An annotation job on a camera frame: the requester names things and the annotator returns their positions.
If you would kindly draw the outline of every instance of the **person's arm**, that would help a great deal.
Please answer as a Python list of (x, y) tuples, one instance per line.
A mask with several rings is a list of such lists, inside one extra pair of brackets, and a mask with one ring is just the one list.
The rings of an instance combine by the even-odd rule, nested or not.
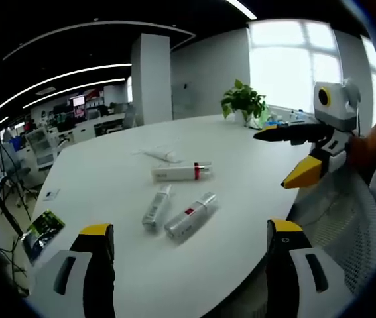
[(353, 137), (349, 142), (347, 161), (367, 182), (376, 169), (376, 124), (365, 138)]

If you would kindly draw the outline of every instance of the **white table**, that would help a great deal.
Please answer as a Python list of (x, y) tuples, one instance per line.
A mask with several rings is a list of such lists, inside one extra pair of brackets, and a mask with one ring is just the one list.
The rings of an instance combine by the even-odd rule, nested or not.
[[(200, 317), (224, 300), (266, 252), (267, 220), (286, 218), (295, 189), (280, 183), (310, 146), (262, 142), (255, 131), (221, 115), (146, 125), (69, 147), (53, 165), (34, 210), (51, 209), (65, 222), (35, 269), (69, 249), (81, 229), (114, 225), (114, 308), (118, 317)], [(141, 219), (160, 184), (150, 169), (162, 164), (139, 149), (167, 145), (189, 161), (212, 161), (210, 180), (173, 182), (168, 218), (207, 191), (220, 209), (185, 243), (163, 229), (144, 231)], [(54, 201), (48, 191), (60, 189)]]

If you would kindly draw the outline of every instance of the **ceiling light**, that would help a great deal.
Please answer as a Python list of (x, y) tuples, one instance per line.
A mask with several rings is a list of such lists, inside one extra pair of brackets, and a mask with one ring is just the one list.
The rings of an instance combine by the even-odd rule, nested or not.
[(4, 121), (6, 121), (8, 118), (9, 118), (9, 116), (6, 116), (4, 119), (2, 119), (2, 120), (0, 121), (0, 124), (3, 123)]
[(257, 17), (252, 13), (245, 5), (240, 3), (238, 0), (226, 0), (228, 3), (233, 5), (236, 9), (240, 10), (244, 15), (246, 15), (250, 20), (255, 20)]
[(24, 124), (25, 124), (24, 121), (22, 121), (21, 123), (16, 124), (14, 126), (14, 129), (20, 128), (20, 127), (24, 126)]
[(49, 97), (52, 97), (52, 96), (56, 96), (56, 95), (59, 95), (59, 94), (62, 94), (62, 93), (66, 93), (68, 91), (74, 91), (75, 89), (79, 89), (79, 88), (83, 88), (83, 87), (87, 87), (87, 86), (93, 86), (93, 85), (101, 85), (101, 84), (106, 84), (106, 83), (113, 83), (115, 81), (125, 81), (124, 78), (117, 78), (117, 79), (109, 79), (107, 81), (97, 81), (95, 83), (89, 83), (89, 84), (84, 84), (84, 85), (80, 85), (80, 86), (76, 86), (76, 87), (72, 87), (72, 88), (68, 88), (68, 89), (65, 89), (64, 91), (59, 91), (57, 93), (53, 93), (53, 94), (50, 94), (48, 96), (45, 96), (45, 97), (42, 97), (36, 101), (32, 101), (31, 103), (23, 106), (23, 109), (24, 108), (27, 108), (27, 107), (30, 107), (31, 105), (34, 105), (35, 103), (38, 103), (39, 101), (43, 101)]
[(82, 70), (76, 70), (76, 71), (73, 71), (73, 72), (68, 72), (68, 73), (65, 73), (65, 74), (61, 74), (61, 75), (55, 76), (53, 78), (47, 79), (45, 81), (42, 81), (40, 83), (37, 83), (37, 84), (35, 84), (33, 86), (30, 86), (29, 88), (26, 88), (26, 89), (20, 91), (19, 93), (17, 93), (14, 96), (8, 98), (6, 101), (4, 101), (2, 104), (0, 104), (0, 108), (2, 108), (3, 106), (5, 106), (6, 104), (8, 104), (13, 99), (17, 98), (18, 96), (20, 96), (20, 95), (28, 92), (29, 90), (31, 90), (31, 89), (33, 89), (35, 87), (38, 87), (38, 86), (43, 85), (45, 83), (48, 83), (49, 81), (54, 81), (54, 80), (57, 80), (58, 78), (63, 78), (65, 76), (70, 76), (70, 75), (77, 74), (77, 73), (88, 72), (88, 71), (93, 71), (93, 70), (101, 70), (103, 68), (120, 68), (120, 67), (123, 67), (123, 66), (132, 66), (132, 63), (110, 64), (110, 65), (94, 66), (92, 68), (84, 68)]

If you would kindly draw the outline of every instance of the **window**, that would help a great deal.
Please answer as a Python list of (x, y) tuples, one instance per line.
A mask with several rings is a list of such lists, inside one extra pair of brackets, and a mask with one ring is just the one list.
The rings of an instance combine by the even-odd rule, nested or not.
[(376, 124), (376, 50), (372, 42), (365, 38), (361, 37), (363, 46), (365, 47), (367, 59), (369, 60), (369, 66), (371, 68), (372, 74), (372, 92), (373, 92), (373, 114), (372, 114), (372, 127)]
[(131, 103), (133, 102), (133, 95), (132, 95), (132, 77), (129, 76), (129, 78), (127, 79), (127, 102), (128, 103)]
[(259, 21), (249, 29), (251, 87), (268, 104), (312, 113), (314, 82), (342, 81), (335, 36), (326, 23)]

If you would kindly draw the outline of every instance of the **bottle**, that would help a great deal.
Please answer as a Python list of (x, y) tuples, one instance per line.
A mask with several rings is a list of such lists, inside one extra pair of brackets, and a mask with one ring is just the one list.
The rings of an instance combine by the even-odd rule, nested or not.
[(289, 121), (294, 121), (294, 120), (295, 120), (295, 112), (294, 112), (294, 109), (293, 109), (289, 114)]
[(305, 118), (304, 111), (302, 109), (299, 109), (298, 112), (296, 113), (296, 119), (297, 120), (302, 120)]
[(211, 162), (195, 162), (193, 164), (177, 164), (153, 168), (151, 174), (156, 181), (168, 180), (200, 180), (212, 174)]
[(164, 185), (154, 196), (153, 201), (142, 218), (142, 224), (146, 230), (155, 231), (158, 228), (160, 215), (168, 207), (171, 188), (171, 184)]
[(164, 229), (172, 239), (187, 238), (208, 220), (217, 207), (216, 195), (207, 192), (201, 199), (167, 222)]

